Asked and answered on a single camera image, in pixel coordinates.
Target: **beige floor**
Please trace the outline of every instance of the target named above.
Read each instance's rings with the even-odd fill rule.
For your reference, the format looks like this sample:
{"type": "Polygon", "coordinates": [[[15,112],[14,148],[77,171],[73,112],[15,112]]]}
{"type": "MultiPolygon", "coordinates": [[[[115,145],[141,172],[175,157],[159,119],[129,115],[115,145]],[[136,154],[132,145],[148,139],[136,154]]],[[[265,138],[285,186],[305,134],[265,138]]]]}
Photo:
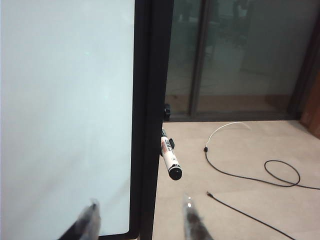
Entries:
{"type": "MultiPolygon", "coordinates": [[[[299,240],[320,239],[320,190],[283,188],[223,175],[205,160],[209,134],[223,122],[165,123],[175,141],[182,166],[178,181],[169,178],[160,159],[153,240],[183,240],[183,193],[195,201],[203,222],[215,240],[284,240],[285,236],[206,196],[220,200],[277,227],[299,240]]],[[[209,158],[230,173],[274,181],[264,171],[270,159],[287,161],[301,174],[301,184],[320,187],[320,140],[296,121],[247,122],[217,133],[209,144],[209,158]]],[[[294,181],[292,171],[275,163],[274,173],[294,181]]]]}

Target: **cable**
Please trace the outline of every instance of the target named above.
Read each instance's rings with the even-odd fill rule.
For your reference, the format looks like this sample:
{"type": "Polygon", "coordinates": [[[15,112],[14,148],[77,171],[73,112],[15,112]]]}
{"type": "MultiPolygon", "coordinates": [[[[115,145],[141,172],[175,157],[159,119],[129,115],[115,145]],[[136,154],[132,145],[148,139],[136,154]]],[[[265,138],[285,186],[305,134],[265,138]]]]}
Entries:
{"type": "Polygon", "coordinates": [[[250,216],[249,214],[246,214],[246,213],[243,212],[243,211],[240,211],[240,210],[238,210],[238,209],[236,209],[236,208],[234,208],[234,207],[232,207],[232,206],[224,203],[223,201],[220,201],[219,199],[215,198],[210,192],[207,191],[206,194],[207,194],[210,198],[212,198],[212,199],[216,200],[217,202],[219,202],[219,203],[227,206],[228,208],[231,208],[232,210],[235,210],[235,211],[237,211],[238,213],[241,213],[241,214],[243,214],[243,215],[245,215],[245,216],[247,216],[247,217],[249,217],[249,218],[251,218],[251,219],[253,219],[253,220],[255,220],[255,221],[257,221],[257,222],[259,222],[259,223],[261,223],[261,224],[263,224],[263,225],[266,225],[267,227],[269,227],[269,228],[277,231],[278,233],[281,233],[281,234],[285,235],[285,236],[288,237],[289,239],[296,240],[296,239],[293,238],[292,236],[289,236],[288,234],[286,234],[286,233],[284,233],[283,231],[275,228],[274,226],[271,226],[271,225],[269,225],[269,224],[267,224],[267,223],[265,223],[265,222],[263,222],[263,221],[255,218],[255,217],[253,217],[253,216],[250,216]]]}
{"type": "Polygon", "coordinates": [[[293,186],[298,186],[298,187],[306,188],[306,189],[320,190],[319,187],[306,186],[306,185],[301,185],[301,184],[299,184],[299,183],[300,183],[300,180],[301,180],[301,176],[300,176],[298,170],[295,169],[295,168],[294,168],[292,165],[290,165],[289,163],[287,163],[287,162],[285,162],[285,161],[281,161],[281,160],[268,160],[268,161],[266,161],[266,162],[264,163],[264,169],[265,169],[265,171],[266,171],[269,175],[271,175],[271,176],[274,177],[275,179],[278,179],[279,181],[284,182],[284,183],[287,183],[287,184],[290,184],[290,185],[278,184],[278,183],[274,183],[274,182],[270,182],[270,181],[266,181],[266,180],[254,178],[254,177],[236,175],[236,174],[228,173],[228,172],[226,172],[226,171],[222,171],[222,170],[218,169],[217,167],[215,167],[215,166],[210,162],[210,160],[209,160],[209,158],[208,158],[208,154],[207,154],[207,152],[208,152],[208,144],[209,144],[212,136],[213,136],[216,132],[218,132],[220,129],[222,129],[222,128],[224,128],[224,127],[227,127],[227,126],[229,126],[229,125],[232,125],[232,124],[243,124],[243,125],[246,126],[248,129],[251,130],[251,127],[249,127],[249,126],[248,126],[247,124],[245,124],[244,122],[235,121],[235,122],[230,122],[230,123],[228,123],[228,124],[225,124],[225,125],[217,128],[215,131],[213,131],[213,132],[211,133],[211,135],[209,136],[208,141],[206,142],[205,148],[204,148],[205,159],[206,159],[207,162],[211,165],[211,167],[213,167],[213,168],[214,168],[215,170],[217,170],[218,172],[220,172],[220,173],[222,173],[222,174],[225,174],[225,175],[228,175],[228,176],[232,176],[232,177],[236,177],[236,178],[241,178],[241,179],[253,180],[253,181],[257,181],[257,182],[261,182],[261,183],[265,183],[265,184],[270,184],[270,185],[274,185],[274,186],[278,186],[278,187],[290,188],[290,187],[293,187],[293,186]],[[272,174],[272,173],[268,170],[267,164],[268,164],[268,163],[274,163],[274,162],[282,163],[282,164],[285,164],[285,165],[289,166],[290,168],[292,168],[292,169],[295,171],[295,173],[297,174],[297,176],[298,176],[297,182],[287,181],[287,180],[284,180],[284,179],[282,179],[282,178],[280,178],[280,177],[277,177],[277,176],[275,176],[274,174],[272,174]]]}
{"type": "MultiPolygon", "coordinates": [[[[300,180],[301,180],[301,176],[300,176],[300,173],[298,172],[298,170],[295,169],[295,168],[294,168],[292,165],[290,165],[289,163],[287,163],[287,162],[285,162],[285,161],[281,161],[281,160],[268,160],[268,161],[266,161],[266,162],[264,163],[264,169],[266,170],[266,172],[267,172],[268,174],[270,174],[270,175],[271,175],[272,177],[274,177],[275,179],[277,179],[277,180],[279,180],[279,181],[281,181],[281,182],[290,184],[290,185],[278,184],[278,183],[274,183],[274,182],[270,182],[270,181],[266,181],[266,180],[254,178],[254,177],[235,175],[235,174],[232,174],[232,173],[228,173],[228,172],[222,171],[222,170],[218,169],[217,167],[215,167],[215,166],[209,161],[209,159],[208,159],[208,154],[207,154],[207,153],[208,153],[208,144],[209,144],[212,136],[213,136],[216,132],[218,132],[220,129],[222,129],[222,128],[224,128],[224,127],[227,127],[227,126],[229,126],[229,125],[232,125],[232,124],[243,124],[243,125],[246,126],[248,129],[252,130],[251,127],[249,127],[249,126],[248,126],[247,124],[245,124],[244,122],[235,121],[235,122],[230,122],[230,123],[228,123],[228,124],[225,124],[225,125],[217,128],[215,131],[213,131],[213,132],[211,133],[211,135],[210,135],[209,138],[208,138],[208,141],[207,141],[206,144],[205,144],[204,154],[205,154],[205,159],[207,160],[207,162],[208,162],[215,170],[217,170],[218,172],[220,172],[220,173],[222,173],[222,174],[228,175],[228,176],[232,176],[232,177],[236,177],[236,178],[241,178],[241,179],[253,180],[253,181],[257,181],[257,182],[261,182],[261,183],[265,183],[265,184],[270,184],[270,185],[274,185],[274,186],[278,186],[278,187],[290,188],[290,187],[293,187],[293,186],[298,186],[298,187],[306,188],[306,189],[320,190],[319,187],[305,186],[305,185],[299,184],[299,183],[300,183],[300,180]],[[284,180],[284,179],[282,179],[282,178],[280,178],[280,177],[275,176],[275,175],[274,175],[273,173],[271,173],[271,172],[268,170],[268,168],[267,168],[267,164],[268,164],[268,163],[274,163],[274,162],[282,163],[282,164],[285,164],[285,165],[289,166],[290,168],[292,168],[292,169],[295,171],[295,173],[297,174],[298,180],[297,180],[296,182],[291,182],[291,181],[287,181],[287,180],[284,180]]],[[[277,229],[277,228],[275,228],[275,227],[273,227],[273,226],[271,226],[271,225],[269,225],[269,224],[267,224],[267,223],[265,223],[265,222],[263,222],[263,221],[255,218],[255,217],[253,217],[253,216],[250,216],[249,214],[246,214],[246,213],[244,213],[244,212],[242,212],[242,211],[240,211],[240,210],[238,210],[238,209],[236,209],[236,208],[234,208],[234,207],[232,207],[232,206],[230,206],[230,205],[228,205],[228,204],[220,201],[219,199],[215,198],[210,192],[207,191],[206,194],[207,194],[209,197],[211,197],[212,199],[216,200],[217,202],[219,202],[219,203],[227,206],[228,208],[230,208],[230,209],[232,209],[232,210],[234,210],[234,211],[236,211],[236,212],[238,212],[238,213],[241,213],[241,214],[243,214],[243,215],[245,215],[245,216],[247,216],[247,217],[249,217],[249,218],[257,221],[257,222],[259,222],[259,223],[261,223],[261,224],[263,224],[263,225],[265,225],[265,226],[267,226],[267,227],[269,227],[269,228],[277,231],[278,233],[283,234],[284,236],[288,237],[289,239],[296,240],[295,238],[293,238],[293,237],[289,236],[288,234],[284,233],[283,231],[281,231],[281,230],[279,230],[279,229],[277,229]]]]}

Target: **whiteboard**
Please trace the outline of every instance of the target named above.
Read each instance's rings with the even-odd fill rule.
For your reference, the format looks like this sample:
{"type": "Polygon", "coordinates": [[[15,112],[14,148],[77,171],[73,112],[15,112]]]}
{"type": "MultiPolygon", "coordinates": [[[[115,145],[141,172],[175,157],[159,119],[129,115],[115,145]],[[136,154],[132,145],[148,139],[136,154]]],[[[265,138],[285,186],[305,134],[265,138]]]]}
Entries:
{"type": "Polygon", "coordinates": [[[1,0],[1,238],[59,238],[94,198],[129,230],[134,0],[1,0]]]}

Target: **glass door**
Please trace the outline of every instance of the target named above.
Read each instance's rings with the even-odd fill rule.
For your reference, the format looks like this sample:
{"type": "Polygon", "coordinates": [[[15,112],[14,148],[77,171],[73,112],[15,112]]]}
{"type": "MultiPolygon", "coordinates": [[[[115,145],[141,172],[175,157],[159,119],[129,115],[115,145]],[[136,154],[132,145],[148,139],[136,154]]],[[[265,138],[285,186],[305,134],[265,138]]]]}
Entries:
{"type": "Polygon", "coordinates": [[[319,9],[318,0],[176,1],[166,91],[173,116],[288,116],[319,9]],[[191,28],[184,19],[196,20],[191,28]]]}

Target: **whiteboard marker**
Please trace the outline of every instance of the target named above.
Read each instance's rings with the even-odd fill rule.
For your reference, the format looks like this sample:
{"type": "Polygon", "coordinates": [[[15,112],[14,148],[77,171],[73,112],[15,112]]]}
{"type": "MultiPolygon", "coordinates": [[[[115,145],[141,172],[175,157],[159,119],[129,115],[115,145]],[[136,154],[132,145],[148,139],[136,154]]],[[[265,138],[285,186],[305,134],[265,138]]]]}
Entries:
{"type": "Polygon", "coordinates": [[[182,177],[182,170],[174,153],[173,141],[169,141],[165,130],[161,131],[161,155],[164,159],[166,169],[168,170],[170,178],[179,180],[182,177]]]}

